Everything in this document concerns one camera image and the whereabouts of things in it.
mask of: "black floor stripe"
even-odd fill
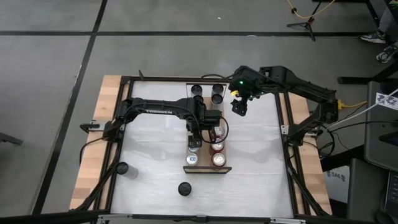
[[[369,32],[314,32],[316,37],[356,37]],[[230,32],[230,31],[102,31],[98,36],[257,36],[309,37],[309,32]]]
[[[29,30],[4,30],[0,35],[40,35],[40,36],[82,36],[91,35],[91,31],[29,31]]]
[[[99,8],[99,12],[97,15],[97,20],[96,20],[94,28],[93,28],[93,32],[98,31],[98,27],[101,24],[101,20],[102,20],[107,2],[108,2],[107,0],[103,0],[101,3],[101,7]],[[45,199],[47,197],[47,193],[49,192],[51,180],[54,175],[55,168],[57,167],[57,162],[58,162],[58,159],[61,154],[63,142],[67,135],[69,123],[70,123],[70,120],[71,120],[72,114],[73,114],[73,110],[75,109],[75,105],[76,105],[76,101],[77,101],[77,98],[79,95],[80,87],[81,87],[81,84],[83,83],[83,79],[84,79],[84,76],[86,73],[88,61],[90,59],[91,52],[93,51],[95,39],[96,39],[96,36],[92,35],[88,41],[87,48],[86,48],[85,54],[83,56],[83,61],[81,62],[79,74],[77,76],[75,86],[73,86],[72,93],[70,95],[70,99],[68,102],[67,110],[63,116],[63,119],[62,119],[62,122],[60,125],[60,129],[58,131],[58,136],[55,140],[55,144],[53,147],[50,162],[49,162],[49,165],[45,172],[45,176],[42,181],[42,184],[40,186],[37,200],[33,207],[32,214],[34,214],[34,215],[42,213]]]
[[[374,10],[373,5],[370,2],[370,0],[366,1],[366,6],[368,7],[368,10],[372,15],[374,23],[376,24],[376,26],[379,27],[380,19],[379,19],[379,16],[377,15],[376,11]]]

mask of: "silver can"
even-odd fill
[[[225,134],[225,129],[222,126],[214,127],[214,131],[218,138],[223,139],[224,134]]]
[[[224,142],[216,143],[216,144],[211,144],[211,149],[215,152],[221,152],[224,149]]]
[[[188,166],[194,166],[198,163],[198,156],[195,153],[189,153],[187,155]]]
[[[216,153],[214,154],[213,158],[211,159],[213,161],[214,166],[224,166],[226,163],[226,158],[224,154],[222,153]]]
[[[199,151],[199,147],[188,147],[188,150],[192,153],[196,153],[197,151]]]
[[[191,87],[191,97],[194,97],[197,95],[201,96],[202,91],[203,91],[203,89],[201,88],[200,85],[193,85]]]

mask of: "wooden tray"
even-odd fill
[[[206,104],[206,107],[211,110],[211,97],[203,97],[203,102]],[[220,126],[226,128],[224,120],[220,121]],[[209,134],[208,131],[202,131],[202,136],[204,139],[208,140]],[[224,141],[224,149],[220,152],[224,154],[226,158],[226,141]],[[198,156],[198,162],[194,166],[183,166],[183,169],[186,173],[192,173],[192,174],[226,174],[228,173],[232,167],[228,167],[227,163],[228,160],[226,160],[225,165],[222,167],[214,166],[213,162],[211,161],[213,158],[213,155],[211,154],[211,146],[207,142],[202,141],[202,146],[196,152],[196,155]]]

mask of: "red can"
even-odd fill
[[[226,158],[224,154],[216,153],[214,154],[213,158],[211,158],[211,161],[213,162],[214,166],[222,167],[226,163]]]

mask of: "tripod stand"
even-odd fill
[[[317,12],[317,10],[318,10],[319,6],[321,5],[321,3],[322,3],[321,1],[318,3],[317,7],[315,8],[315,10],[311,14],[312,16]],[[293,8],[292,9],[292,13],[294,13],[295,11],[296,11],[296,8]],[[287,24],[286,26],[287,27],[302,26],[302,27],[306,28],[308,31],[310,31],[311,39],[313,41],[315,41],[315,36],[314,36],[312,28],[311,28],[311,23],[314,20],[314,18],[312,16],[308,19],[307,22],[298,22],[298,23],[294,23],[294,24]]]

